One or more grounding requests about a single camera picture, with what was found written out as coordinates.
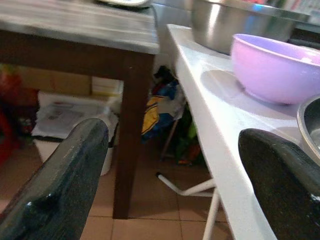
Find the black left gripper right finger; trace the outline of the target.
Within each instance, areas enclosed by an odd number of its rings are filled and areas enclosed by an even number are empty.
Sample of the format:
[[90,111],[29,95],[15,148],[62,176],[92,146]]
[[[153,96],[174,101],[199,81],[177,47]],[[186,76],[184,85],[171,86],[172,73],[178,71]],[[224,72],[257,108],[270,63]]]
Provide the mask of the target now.
[[320,238],[320,167],[295,143],[248,128],[238,151],[255,197],[279,240]]

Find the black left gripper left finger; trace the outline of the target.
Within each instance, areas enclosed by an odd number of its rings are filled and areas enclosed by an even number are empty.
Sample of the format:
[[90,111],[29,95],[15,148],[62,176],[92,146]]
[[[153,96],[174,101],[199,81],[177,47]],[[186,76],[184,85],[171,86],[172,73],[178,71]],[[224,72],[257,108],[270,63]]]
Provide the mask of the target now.
[[103,120],[78,123],[2,211],[1,239],[80,239],[108,147]]

